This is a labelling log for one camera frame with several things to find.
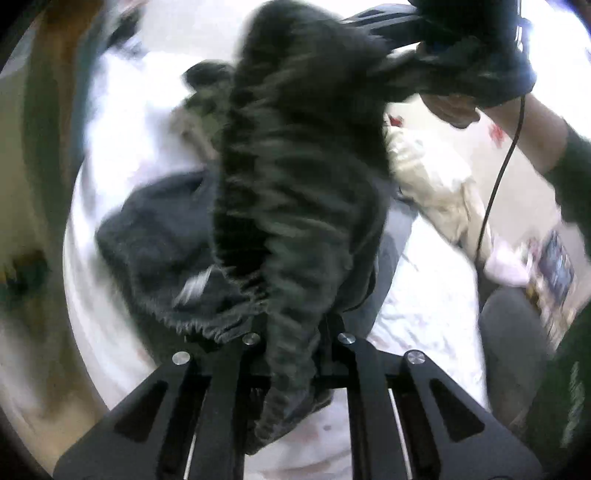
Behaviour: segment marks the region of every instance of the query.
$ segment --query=white sheet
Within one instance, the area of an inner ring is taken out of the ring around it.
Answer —
[[[151,53],[130,62],[107,53],[93,87],[100,101],[87,128],[87,159],[74,189],[63,267],[74,337],[109,408],[155,365],[94,233],[134,188],[200,168],[193,150],[168,129],[170,111],[186,94],[179,75],[196,61]],[[419,217],[369,340],[392,353],[424,351],[486,406],[477,305],[471,264]],[[247,458],[245,470],[250,480],[351,478],[346,393],[337,391],[330,406]]]

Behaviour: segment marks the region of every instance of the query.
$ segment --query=hand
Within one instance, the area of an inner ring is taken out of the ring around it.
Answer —
[[[480,120],[476,104],[471,97],[421,95],[421,99],[433,115],[455,128],[464,129]]]

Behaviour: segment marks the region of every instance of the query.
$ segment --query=forearm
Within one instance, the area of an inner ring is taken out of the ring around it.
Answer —
[[[518,98],[484,110],[511,138],[519,120]],[[552,170],[562,158],[567,144],[566,122],[532,94],[525,99],[524,123],[517,146],[541,174]]]

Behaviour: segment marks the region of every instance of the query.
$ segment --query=silver screw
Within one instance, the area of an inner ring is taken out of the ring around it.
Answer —
[[[343,345],[351,345],[351,343],[355,343],[355,340],[357,339],[352,333],[343,332],[337,335],[337,340]]]
[[[261,337],[258,333],[247,333],[244,337],[242,337],[242,341],[246,345],[256,345],[258,342],[261,341]]]
[[[189,360],[191,360],[191,355],[189,355],[187,352],[176,352],[173,355],[173,362],[175,365],[184,365]]]
[[[413,365],[425,363],[425,354],[419,350],[410,350],[409,353],[407,353],[407,358]]]

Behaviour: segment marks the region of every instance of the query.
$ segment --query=cable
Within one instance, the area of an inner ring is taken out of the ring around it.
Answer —
[[[492,188],[491,197],[488,200],[488,205],[486,206],[486,212],[484,214],[484,220],[482,221],[482,227],[480,229],[480,235],[478,236],[478,243],[476,244],[476,256],[474,259],[474,263],[477,265],[478,261],[480,260],[480,249],[482,247],[482,239],[484,238],[484,232],[486,231],[486,224],[488,223],[488,217],[491,214],[492,204],[495,201],[496,191],[499,189],[499,185],[501,184],[501,179],[505,174],[505,169],[509,164],[509,160],[511,159],[511,155],[513,155],[513,151],[517,146],[517,141],[519,140],[519,134],[521,133],[521,127],[523,127],[523,119],[525,117],[525,95],[521,97],[521,102],[519,105],[519,121],[517,122],[517,129],[515,130],[515,136],[513,137],[513,143],[509,147],[509,151],[507,152],[507,156],[503,161],[503,165],[501,165],[501,169],[499,170],[499,174],[496,177],[495,186]]]

